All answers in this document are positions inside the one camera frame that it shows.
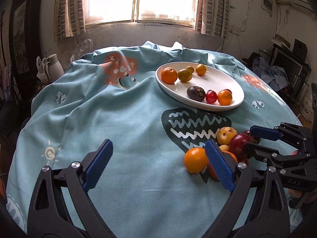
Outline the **right hand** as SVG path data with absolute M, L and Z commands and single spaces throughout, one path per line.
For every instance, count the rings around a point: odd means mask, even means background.
M 296 154 L 298 154 L 298 151 L 293 151 L 291 153 L 291 155 L 296 155 Z M 300 198 L 302 196 L 301 191 L 296 191 L 296 190 L 292 190 L 292 189 L 288 189 L 288 194 L 294 198 Z M 314 192 L 311 195 L 308 195 L 306 200 L 304 201 L 304 204 L 309 204 L 311 202 L 314 202 L 314 200 L 316 200 L 316 192 Z

